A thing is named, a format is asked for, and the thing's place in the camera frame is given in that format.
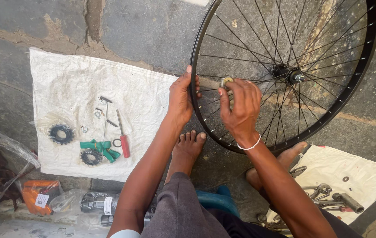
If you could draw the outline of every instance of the orange package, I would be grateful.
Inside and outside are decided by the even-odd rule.
[[[60,182],[49,180],[29,180],[23,184],[22,197],[32,214],[49,215],[53,210],[48,206],[51,200],[63,190]]]

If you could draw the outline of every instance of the bare foot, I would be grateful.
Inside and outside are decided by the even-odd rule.
[[[276,159],[281,163],[282,167],[288,171],[292,161],[294,158],[301,153],[301,151],[306,148],[307,142],[299,142],[291,149],[287,149],[282,152]],[[248,183],[259,191],[262,188],[262,183],[260,181],[259,175],[255,168],[249,169],[246,174],[245,178],[247,179]]]
[[[206,141],[206,133],[192,130],[185,135],[181,134],[180,141],[175,144],[172,151],[172,160],[170,161],[169,171],[167,172],[165,184],[175,172],[183,172],[186,175],[191,174],[192,166],[203,149]]]

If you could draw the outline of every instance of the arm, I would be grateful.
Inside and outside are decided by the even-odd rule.
[[[188,66],[187,72],[171,85],[168,112],[151,145],[123,186],[108,238],[120,230],[135,230],[138,233],[143,230],[145,213],[154,198],[172,149],[192,115],[193,107],[187,92],[190,82],[191,66]],[[199,90],[198,78],[196,90]]]
[[[221,117],[225,127],[243,148],[252,147],[259,139],[256,121],[260,112],[261,91],[253,83],[235,79],[227,83],[234,92],[234,107],[230,110],[226,90],[219,88]],[[263,141],[246,151],[272,204],[280,212],[294,237],[335,238],[335,232],[318,207],[306,195],[292,176],[276,160]]]

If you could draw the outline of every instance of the blue stool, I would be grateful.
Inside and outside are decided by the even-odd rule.
[[[195,191],[197,193],[200,204],[205,209],[219,209],[227,213],[240,217],[237,205],[231,197],[231,192],[226,185],[220,185],[217,188],[217,193],[208,193],[203,191]]]

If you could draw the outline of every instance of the cloth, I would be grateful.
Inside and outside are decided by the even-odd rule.
[[[121,230],[113,234],[110,238],[139,238],[140,234],[134,230]]]
[[[125,182],[166,115],[169,87],[177,77],[105,59],[29,50],[41,172]],[[112,101],[107,119],[117,125],[119,109],[131,156],[120,156],[112,164],[104,160],[88,166],[80,159],[80,142],[103,141],[105,125],[105,141],[121,136],[120,129],[105,123],[104,116],[97,119],[94,115],[99,112],[95,108],[106,113],[100,96]],[[50,139],[49,130],[55,124],[73,129],[69,144],[58,145]],[[82,133],[81,126],[88,131]],[[122,154],[122,148],[111,149]]]
[[[229,237],[216,218],[198,201],[190,178],[174,173],[157,197],[157,208],[141,237],[224,238]]]
[[[357,232],[351,229],[344,222],[340,221],[334,215],[327,211],[320,210],[323,216],[331,225],[338,238],[361,238]],[[262,226],[242,221],[233,214],[226,213],[222,210],[209,210],[216,219],[226,229],[231,238],[285,238],[286,236],[272,232]]]
[[[326,183],[333,190],[328,200],[332,200],[334,193],[346,193],[365,209],[376,201],[376,162],[331,147],[312,145],[293,170],[303,165],[307,166],[307,170],[295,178],[301,187]],[[344,182],[344,177],[349,177],[349,180]],[[360,215],[341,211],[330,213],[341,217],[347,225]],[[268,222],[273,221],[275,215],[269,210]]]

